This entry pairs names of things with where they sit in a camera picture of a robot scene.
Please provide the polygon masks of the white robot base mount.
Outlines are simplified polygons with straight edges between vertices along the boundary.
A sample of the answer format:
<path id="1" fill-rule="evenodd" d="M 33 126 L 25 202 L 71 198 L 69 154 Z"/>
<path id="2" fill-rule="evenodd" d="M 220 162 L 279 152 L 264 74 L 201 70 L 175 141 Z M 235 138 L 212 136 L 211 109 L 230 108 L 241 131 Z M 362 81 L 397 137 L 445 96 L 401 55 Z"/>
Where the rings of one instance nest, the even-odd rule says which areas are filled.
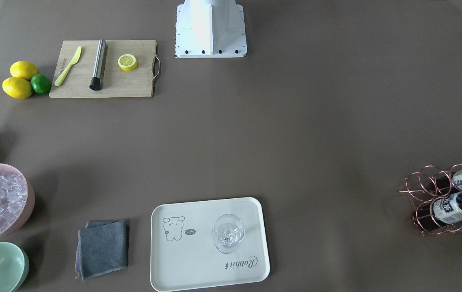
<path id="1" fill-rule="evenodd" d="M 242 58 L 244 8 L 234 0 L 185 0 L 176 9 L 174 57 Z"/>

